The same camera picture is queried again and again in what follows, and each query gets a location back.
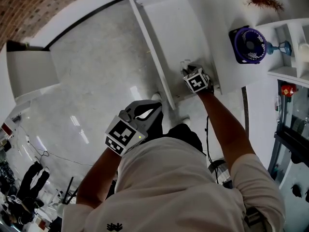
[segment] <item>brick wall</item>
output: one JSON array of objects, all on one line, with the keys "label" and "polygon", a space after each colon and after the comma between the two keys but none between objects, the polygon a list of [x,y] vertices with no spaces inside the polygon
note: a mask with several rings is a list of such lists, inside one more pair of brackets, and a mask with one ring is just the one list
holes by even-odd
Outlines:
[{"label": "brick wall", "polygon": [[31,37],[75,0],[0,0],[0,49],[7,40]]}]

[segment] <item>logo on shirt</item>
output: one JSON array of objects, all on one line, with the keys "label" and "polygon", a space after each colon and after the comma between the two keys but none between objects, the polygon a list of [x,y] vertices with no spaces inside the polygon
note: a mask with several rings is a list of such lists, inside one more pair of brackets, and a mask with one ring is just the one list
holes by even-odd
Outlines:
[{"label": "logo on shirt", "polygon": [[121,231],[122,230],[122,224],[107,224],[107,230],[108,231]]}]

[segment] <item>white t-shirt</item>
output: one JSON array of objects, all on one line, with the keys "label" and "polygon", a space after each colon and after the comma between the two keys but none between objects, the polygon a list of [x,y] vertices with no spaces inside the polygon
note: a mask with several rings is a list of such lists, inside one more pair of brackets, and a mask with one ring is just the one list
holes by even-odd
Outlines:
[{"label": "white t-shirt", "polygon": [[256,155],[233,164],[234,189],[215,183],[205,155],[167,137],[126,153],[118,173],[115,194],[97,209],[65,208],[63,232],[239,232],[249,206],[266,217],[273,231],[283,228],[281,194]]}]

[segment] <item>marble floor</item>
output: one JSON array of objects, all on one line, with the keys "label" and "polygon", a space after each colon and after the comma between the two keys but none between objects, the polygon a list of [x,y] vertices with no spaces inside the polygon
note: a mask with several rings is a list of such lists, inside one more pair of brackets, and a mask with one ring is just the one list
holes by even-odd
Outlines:
[{"label": "marble floor", "polygon": [[[61,83],[31,103],[14,135],[14,148],[7,152],[19,179],[34,157],[40,157],[34,147],[51,153],[42,157],[42,164],[51,173],[45,185],[47,192],[65,190],[72,176],[72,189],[77,187],[106,148],[103,136],[113,117],[134,100],[162,93],[153,59],[128,0],[75,27],[51,47],[51,53]],[[241,90],[224,96],[216,92],[216,96],[244,125]],[[164,132],[189,116],[191,129],[206,150],[207,114],[199,98],[180,102],[176,111],[171,111],[163,100]],[[27,144],[26,135],[34,147]],[[212,159],[222,158],[211,126],[209,143]]]}]

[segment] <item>blue desk fan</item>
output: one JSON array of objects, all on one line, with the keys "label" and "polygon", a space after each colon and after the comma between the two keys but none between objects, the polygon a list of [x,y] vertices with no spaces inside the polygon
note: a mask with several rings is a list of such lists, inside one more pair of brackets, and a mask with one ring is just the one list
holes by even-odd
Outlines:
[{"label": "blue desk fan", "polygon": [[240,64],[259,64],[266,56],[267,41],[257,30],[249,26],[230,31],[235,57]]}]

